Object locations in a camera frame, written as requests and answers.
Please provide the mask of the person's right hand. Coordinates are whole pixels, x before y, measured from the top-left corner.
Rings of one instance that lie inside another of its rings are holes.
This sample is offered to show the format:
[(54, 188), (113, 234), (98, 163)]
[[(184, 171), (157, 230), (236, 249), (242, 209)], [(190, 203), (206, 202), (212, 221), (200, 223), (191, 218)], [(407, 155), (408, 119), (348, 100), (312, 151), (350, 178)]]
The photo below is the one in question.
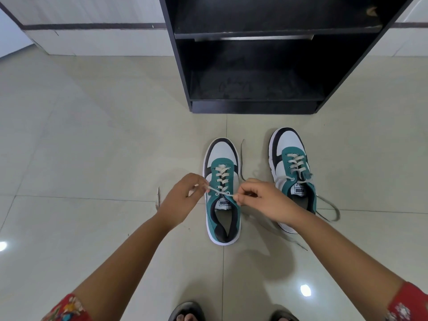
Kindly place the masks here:
[(249, 178), (243, 182), (237, 193), (256, 193), (260, 199), (258, 207), (251, 207), (260, 211), (270, 220), (294, 226), (298, 214), (303, 209), (284, 195), (273, 183)]

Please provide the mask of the person's left hand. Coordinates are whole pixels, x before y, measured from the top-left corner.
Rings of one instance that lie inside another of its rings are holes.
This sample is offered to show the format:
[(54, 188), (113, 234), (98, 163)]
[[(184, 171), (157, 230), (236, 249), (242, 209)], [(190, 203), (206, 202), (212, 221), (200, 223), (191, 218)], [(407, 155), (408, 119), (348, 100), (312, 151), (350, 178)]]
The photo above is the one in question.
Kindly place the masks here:
[(192, 187), (206, 187), (207, 191), (208, 182), (198, 174), (186, 174), (173, 186), (157, 209), (156, 216), (168, 230), (181, 224), (198, 203), (198, 201), (188, 198), (189, 190)]

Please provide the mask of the beige shoelace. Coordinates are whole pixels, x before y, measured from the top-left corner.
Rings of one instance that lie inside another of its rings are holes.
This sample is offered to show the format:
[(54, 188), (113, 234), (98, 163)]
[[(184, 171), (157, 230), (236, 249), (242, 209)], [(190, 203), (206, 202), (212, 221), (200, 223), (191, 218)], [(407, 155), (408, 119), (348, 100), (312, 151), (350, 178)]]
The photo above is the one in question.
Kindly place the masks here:
[(209, 192), (205, 193), (206, 208), (215, 204), (217, 210), (237, 207), (233, 195), (237, 193), (242, 175), (242, 159), (237, 148), (227, 138), (217, 138), (209, 145), (203, 162), (202, 176), (207, 180)]
[(289, 199), (295, 201), (301, 208), (331, 222), (317, 212), (317, 199), (321, 199), (335, 210), (336, 217), (332, 221), (340, 220), (340, 210), (330, 201), (317, 195), (304, 150), (295, 146), (286, 147), (280, 150), (279, 155), (270, 156), (269, 164), (275, 187)]

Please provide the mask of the person's left forearm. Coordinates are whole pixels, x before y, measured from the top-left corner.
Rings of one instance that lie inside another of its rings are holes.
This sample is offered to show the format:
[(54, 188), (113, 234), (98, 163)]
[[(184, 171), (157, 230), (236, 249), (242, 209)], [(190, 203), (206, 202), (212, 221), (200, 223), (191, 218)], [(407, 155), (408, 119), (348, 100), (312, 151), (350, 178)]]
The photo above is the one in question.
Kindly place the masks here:
[(157, 248), (183, 220), (159, 210), (72, 292), (92, 321), (120, 321)]

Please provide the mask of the person's right forearm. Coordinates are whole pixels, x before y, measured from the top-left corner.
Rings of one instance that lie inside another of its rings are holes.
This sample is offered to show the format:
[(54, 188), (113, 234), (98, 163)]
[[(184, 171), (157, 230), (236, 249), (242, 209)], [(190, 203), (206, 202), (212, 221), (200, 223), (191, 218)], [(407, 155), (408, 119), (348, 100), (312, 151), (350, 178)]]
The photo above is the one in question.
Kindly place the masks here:
[(309, 245), (320, 263), (366, 321), (384, 321), (404, 280), (321, 218), (301, 208), (284, 223)]

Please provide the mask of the teal white sneaker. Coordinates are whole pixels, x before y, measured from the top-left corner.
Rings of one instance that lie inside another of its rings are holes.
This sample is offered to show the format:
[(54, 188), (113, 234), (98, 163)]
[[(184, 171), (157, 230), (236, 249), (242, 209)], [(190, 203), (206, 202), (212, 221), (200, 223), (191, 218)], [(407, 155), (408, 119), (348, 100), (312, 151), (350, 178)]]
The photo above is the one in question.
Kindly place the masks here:
[(298, 147), (304, 150), (306, 153), (302, 140), (294, 129), (280, 128), (274, 131), (270, 138), (269, 146), (268, 146), (268, 162), (269, 162), (270, 156), (273, 156), (273, 154), (279, 155), (280, 150), (283, 150), (286, 147), (291, 147), (291, 146)]
[(241, 208), (233, 195), (240, 184), (241, 160), (238, 150), (228, 138), (214, 139), (209, 145), (202, 176), (208, 182), (205, 193), (206, 227), (211, 241), (228, 246), (241, 232)]

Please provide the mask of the black wooden shelf unit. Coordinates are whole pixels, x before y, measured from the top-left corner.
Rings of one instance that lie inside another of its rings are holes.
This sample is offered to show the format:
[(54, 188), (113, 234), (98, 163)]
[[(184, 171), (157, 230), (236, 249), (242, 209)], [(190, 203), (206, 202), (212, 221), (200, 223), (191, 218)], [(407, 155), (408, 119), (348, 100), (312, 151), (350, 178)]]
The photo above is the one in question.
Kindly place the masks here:
[(159, 0), (192, 113), (317, 113), (413, 0)]

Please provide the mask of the black sandal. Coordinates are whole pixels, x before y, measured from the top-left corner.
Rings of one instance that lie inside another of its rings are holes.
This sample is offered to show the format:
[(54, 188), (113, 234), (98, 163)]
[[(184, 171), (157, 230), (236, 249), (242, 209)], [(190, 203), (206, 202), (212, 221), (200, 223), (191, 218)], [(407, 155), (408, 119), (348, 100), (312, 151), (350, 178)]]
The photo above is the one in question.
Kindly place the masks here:
[(278, 309), (271, 314), (269, 321), (299, 321), (299, 319), (289, 311)]
[(175, 307), (168, 321), (206, 321), (206, 317), (197, 302), (189, 301)]

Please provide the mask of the red floral sleeve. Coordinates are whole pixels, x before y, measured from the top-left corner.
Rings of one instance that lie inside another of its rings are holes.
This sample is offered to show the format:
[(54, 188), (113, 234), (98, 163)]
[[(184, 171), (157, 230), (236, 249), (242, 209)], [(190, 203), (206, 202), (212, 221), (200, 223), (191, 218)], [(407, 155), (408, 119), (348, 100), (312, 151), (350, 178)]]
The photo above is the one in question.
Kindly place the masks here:
[(428, 321), (428, 294), (405, 282), (389, 304), (385, 321)]
[(93, 321), (81, 301), (73, 293), (65, 296), (41, 321)]

